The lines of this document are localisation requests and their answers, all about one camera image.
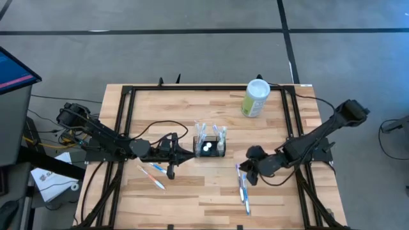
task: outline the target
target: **black metal frame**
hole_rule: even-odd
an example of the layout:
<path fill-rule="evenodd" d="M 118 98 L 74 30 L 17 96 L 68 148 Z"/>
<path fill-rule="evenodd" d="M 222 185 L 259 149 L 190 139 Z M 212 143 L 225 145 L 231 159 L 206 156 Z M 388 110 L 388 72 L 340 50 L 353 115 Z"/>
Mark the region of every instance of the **black metal frame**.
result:
<path fill-rule="evenodd" d="M 128 112 L 127 112 L 127 117 L 125 119 L 125 136 L 129 135 L 130 131 L 130 125 L 132 121 L 132 111 L 134 110 L 134 104 L 135 104 L 135 96 L 137 91 L 163 91 L 163 90 L 240 90 L 240 91 L 245 91 L 246 86 L 202 86 L 202 85 L 191 85 L 191 86 L 178 86 L 178 85 L 172 85 L 172 86 L 164 86 L 163 85 L 164 81 L 162 78 L 159 79 L 159 84 L 157 86 L 123 86 L 122 91 L 121 91 L 121 99 L 120 99 L 120 106 L 118 107 L 118 113 L 116 117 L 116 123 L 115 123 L 115 131 L 119 132 L 120 126 L 121 126 L 121 118 L 123 114 L 123 109 L 125 106 L 125 97 L 130 94 L 130 100 L 129 100 L 129 105 L 128 105 Z M 291 125 L 291 118 L 290 118 L 290 111 L 288 107 L 288 101 L 287 101 L 287 92 L 289 92 L 290 97 L 291 97 L 291 103 L 293 104 L 293 112 L 295 115 L 295 121 L 297 124 L 297 131 L 298 135 L 304 135 L 304 131 L 302 128 L 302 122 L 301 122 L 301 116 L 300 112 L 298 109 L 298 103 L 297 103 L 297 98 L 295 96 L 295 87 L 294 86 L 270 86 L 272 91 L 280 91 L 281 93 L 281 98 L 282 98 L 282 105 L 284 109 L 284 117 L 286 120 L 286 128 L 288 131 L 288 139 L 294 138 L 294 133 L 293 133 L 293 128 Z M 119 162 L 118 163 L 118 171 L 122 175 L 123 173 L 123 166 L 124 162 Z M 110 180 L 111 180 L 111 174 L 112 174 L 112 167 L 113 167 L 113 162 L 108 163 L 108 167 L 105 172 L 105 180 L 104 180 L 104 185 L 103 185 L 103 190 L 102 193 L 104 194 L 109 186 Z M 318 198 L 316 198 L 316 190 L 314 186 L 314 177 L 313 177 L 313 172 L 311 169 L 311 163 L 308 162 L 305 164 L 305 172 L 307 175 L 307 180 L 304 179 L 301 169 L 299 169 L 296 172 L 296 179 L 297 179 L 297 188 L 298 188 L 298 196 L 300 199 L 300 206 L 301 206 L 301 211 L 302 211 L 302 216 L 303 216 L 303 222 L 304 222 L 304 227 L 305 229 L 319 229 L 319 228 L 324 228 L 323 227 L 323 222 L 321 219 L 321 213 L 325 214 L 325 219 L 328 219 L 329 214 L 325 213 L 326 210 L 323 207 L 323 205 L 319 202 Z M 307 194 L 311 197 L 311 199 L 315 199 L 316 203 L 318 203 L 318 207 L 313 205 L 314 208 L 314 217 L 316 221 L 316 226 L 312 226 L 310 224 L 310 219 L 308 215 L 308 210 L 307 210 L 307 202 L 305 199 L 305 194 L 304 191 L 307 192 Z M 119 193 L 120 193 L 120 182 L 114 189 L 114 195 L 112 199 L 112 204 L 111 204 L 111 212 L 109 215 L 109 225 L 105 227 L 109 227 L 111 229 L 114 228 L 114 223 L 115 223 L 115 218 L 116 218 L 116 210 L 118 208 L 118 199 L 119 199 Z M 104 217 L 104 206 L 101 209 L 100 213 L 98 214 L 97 217 L 97 222 L 96 226 L 97 227 L 104 227 L 102 226 L 103 222 L 103 217 Z"/>

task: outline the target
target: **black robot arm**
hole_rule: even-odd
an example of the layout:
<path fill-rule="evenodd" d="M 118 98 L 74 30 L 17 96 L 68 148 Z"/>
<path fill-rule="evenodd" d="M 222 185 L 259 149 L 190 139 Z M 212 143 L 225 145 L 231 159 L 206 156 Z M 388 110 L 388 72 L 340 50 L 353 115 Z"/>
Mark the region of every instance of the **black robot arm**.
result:
<path fill-rule="evenodd" d="M 252 146 L 247 150 L 247 161 L 240 164 L 240 169 L 247 172 L 247 179 L 252 185 L 256 185 L 258 174 L 273 176 L 274 172 L 281 167 L 292 167 L 302 164 L 302 160 L 310 161 L 310 157 L 304 153 L 310 145 L 318 139 L 323 139 L 333 131 L 342 127 L 357 127 L 362 124 L 369 114 L 369 110 L 363 108 L 356 100 L 347 100 L 336 108 L 335 114 L 324 124 L 320 125 L 305 136 L 296 137 L 285 142 L 275 150 L 275 154 L 267 154 L 261 146 Z"/>
<path fill-rule="evenodd" d="M 86 151 L 95 151 L 95 146 L 98 146 L 99 151 L 115 155 L 120 160 L 139 157 L 142 162 L 169 163 L 167 168 L 169 179 L 174 179 L 174 165 L 180 165 L 195 157 L 193 152 L 179 146 L 176 133 L 163 136 L 157 141 L 157 146 L 153 147 L 149 141 L 118 134 L 90 116 L 88 108 L 76 103 L 66 103 L 64 108 L 60 109 L 57 122 L 74 132 L 83 131 L 91 136 L 89 142 L 93 143 L 92 146 L 85 142 L 81 143 L 81 147 Z"/>

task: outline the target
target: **gray concrete floor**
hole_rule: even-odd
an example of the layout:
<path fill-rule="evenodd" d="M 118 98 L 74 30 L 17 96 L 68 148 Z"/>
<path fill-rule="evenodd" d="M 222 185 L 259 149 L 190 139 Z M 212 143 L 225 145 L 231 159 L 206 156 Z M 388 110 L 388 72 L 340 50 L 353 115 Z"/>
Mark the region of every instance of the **gray concrete floor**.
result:
<path fill-rule="evenodd" d="M 289 28 L 409 27 L 408 1 L 285 0 Z M 13 0 L 0 31 L 275 27 L 275 0 Z M 372 113 L 360 127 L 330 136 L 349 226 L 407 229 L 409 162 L 387 158 L 377 131 L 409 115 L 409 34 L 292 34 L 301 83 L 337 105 L 357 99 Z M 43 77 L 33 93 L 101 100 L 108 83 L 246 83 L 258 73 L 292 82 L 282 34 L 0 36 L 0 45 Z M 55 118 L 62 101 L 32 98 L 30 109 Z M 99 106 L 87 104 L 92 112 Z M 319 104 L 321 116 L 330 110 Z M 54 128 L 35 119 L 39 130 Z M 397 131 L 383 136 L 390 154 L 409 157 Z M 55 139 L 50 134 L 43 138 Z M 39 210 L 35 229 L 69 227 L 75 204 Z"/>

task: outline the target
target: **wooden tabletop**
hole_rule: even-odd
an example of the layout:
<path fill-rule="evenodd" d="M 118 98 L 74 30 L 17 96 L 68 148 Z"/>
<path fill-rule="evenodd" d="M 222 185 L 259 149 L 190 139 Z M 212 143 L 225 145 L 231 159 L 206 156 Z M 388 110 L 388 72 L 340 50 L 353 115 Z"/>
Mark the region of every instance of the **wooden tabletop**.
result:
<path fill-rule="evenodd" d="M 118 111 L 121 84 L 109 84 L 105 91 L 100 112 L 100 121 L 114 128 Z M 310 86 L 295 86 L 300 95 L 314 96 Z M 115 229 L 165 229 L 174 224 L 175 229 L 303 229 L 300 201 L 295 177 L 280 187 L 270 187 L 261 180 L 256 186 L 247 184 L 251 216 L 247 216 L 240 203 L 235 164 L 246 160 L 247 149 L 261 145 L 267 153 L 281 145 L 288 137 L 280 92 L 272 91 L 263 112 L 257 118 L 246 118 L 240 106 L 245 91 L 138 91 L 136 93 L 130 136 L 139 134 L 154 121 L 171 119 L 186 125 L 189 133 L 179 141 L 182 148 L 192 150 L 195 135 L 194 120 L 208 124 L 207 132 L 212 134 L 211 124 L 227 126 L 227 151 L 224 158 L 193 158 L 175 167 L 176 177 L 169 180 L 138 159 L 125 164 L 121 182 L 120 199 L 116 214 Z M 127 111 L 129 96 L 125 101 Z M 304 132 L 310 132 L 321 124 L 315 100 L 297 98 Z M 292 104 L 288 96 L 292 117 Z M 122 117 L 120 132 L 124 129 L 126 113 Z M 182 134 L 184 129 L 172 123 L 152 126 L 143 139 L 156 141 L 169 132 Z M 87 166 L 84 185 L 98 163 Z M 86 198 L 85 214 L 88 214 L 101 196 L 106 163 L 96 173 Z M 166 191 L 158 189 L 140 170 L 143 166 L 164 184 Z M 280 169 L 269 182 L 281 182 L 293 169 Z M 325 164 L 313 163 L 313 174 L 318 197 L 326 208 L 334 212 L 341 224 L 346 224 L 341 198 L 334 172 Z M 80 220 L 81 191 L 75 214 Z M 309 199 L 309 216 L 314 224 L 313 209 Z M 105 208 L 104 224 L 109 219 L 111 200 Z"/>

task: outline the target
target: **monitor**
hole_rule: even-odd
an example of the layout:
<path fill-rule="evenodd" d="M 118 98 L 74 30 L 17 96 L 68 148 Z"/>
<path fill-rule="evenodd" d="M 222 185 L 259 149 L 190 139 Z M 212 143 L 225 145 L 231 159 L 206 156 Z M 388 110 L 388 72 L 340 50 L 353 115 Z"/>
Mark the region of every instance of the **monitor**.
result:
<path fill-rule="evenodd" d="M 41 80 L 40 76 L 0 47 L 0 95 Z"/>

